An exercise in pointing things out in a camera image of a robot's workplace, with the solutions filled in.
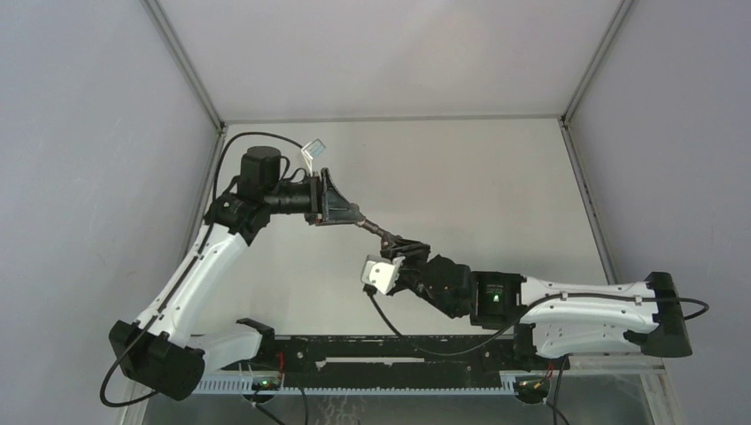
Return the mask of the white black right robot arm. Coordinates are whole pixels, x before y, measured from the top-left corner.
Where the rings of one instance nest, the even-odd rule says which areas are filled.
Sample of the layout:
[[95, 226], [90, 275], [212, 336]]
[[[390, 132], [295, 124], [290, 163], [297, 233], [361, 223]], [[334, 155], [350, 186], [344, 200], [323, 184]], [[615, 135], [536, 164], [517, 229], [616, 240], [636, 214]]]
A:
[[617, 285], [550, 282], [528, 275], [474, 271], [430, 254], [426, 243], [386, 236], [361, 272], [364, 290], [392, 296], [408, 290], [451, 319], [514, 332], [517, 365], [579, 353], [640, 352], [679, 359], [692, 355], [689, 316], [670, 274]]

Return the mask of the metal elbow pipe fitting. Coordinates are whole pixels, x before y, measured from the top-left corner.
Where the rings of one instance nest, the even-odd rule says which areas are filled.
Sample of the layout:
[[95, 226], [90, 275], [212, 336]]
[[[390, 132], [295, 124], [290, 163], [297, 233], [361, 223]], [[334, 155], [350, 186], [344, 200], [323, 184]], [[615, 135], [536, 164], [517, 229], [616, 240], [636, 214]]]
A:
[[349, 204], [349, 213], [350, 213], [349, 221], [353, 225], [361, 228], [365, 224], [367, 217], [361, 212], [360, 207], [357, 204], [355, 203]]

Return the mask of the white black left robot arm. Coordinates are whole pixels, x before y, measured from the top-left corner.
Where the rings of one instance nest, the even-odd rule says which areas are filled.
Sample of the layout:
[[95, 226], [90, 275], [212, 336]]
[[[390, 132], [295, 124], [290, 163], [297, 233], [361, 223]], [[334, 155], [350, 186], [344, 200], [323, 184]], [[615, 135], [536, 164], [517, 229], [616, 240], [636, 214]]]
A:
[[275, 343], [249, 321], [213, 335], [191, 333], [221, 277], [273, 215], [301, 214], [312, 226], [365, 220], [336, 188], [328, 169], [292, 182], [283, 178], [284, 160], [274, 147], [249, 148], [238, 175], [209, 205], [197, 239], [164, 289], [135, 320], [112, 326], [113, 366], [128, 379], [154, 394], [183, 400], [207, 372], [244, 359], [257, 369], [275, 362]]

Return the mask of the metal water faucet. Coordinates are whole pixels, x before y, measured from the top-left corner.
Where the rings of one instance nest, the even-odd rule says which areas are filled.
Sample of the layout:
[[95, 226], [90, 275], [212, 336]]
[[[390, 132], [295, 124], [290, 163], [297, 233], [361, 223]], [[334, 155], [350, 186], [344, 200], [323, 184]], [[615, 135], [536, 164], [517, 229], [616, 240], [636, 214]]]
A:
[[382, 250], [394, 248], [403, 241], [403, 238], [401, 236], [392, 234], [392, 232], [386, 230], [385, 228], [369, 219], [358, 221], [356, 223], [356, 226], [358, 228], [366, 230], [370, 234], [378, 236]]

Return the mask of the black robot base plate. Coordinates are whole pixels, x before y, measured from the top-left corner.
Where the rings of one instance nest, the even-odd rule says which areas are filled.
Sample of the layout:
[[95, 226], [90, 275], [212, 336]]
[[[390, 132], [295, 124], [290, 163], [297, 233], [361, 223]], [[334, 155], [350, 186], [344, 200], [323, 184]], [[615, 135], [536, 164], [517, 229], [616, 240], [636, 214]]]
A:
[[445, 388], [500, 382], [505, 372], [541, 372], [549, 360], [509, 337], [277, 336], [261, 345], [243, 371], [269, 371], [293, 384], [394, 385]]

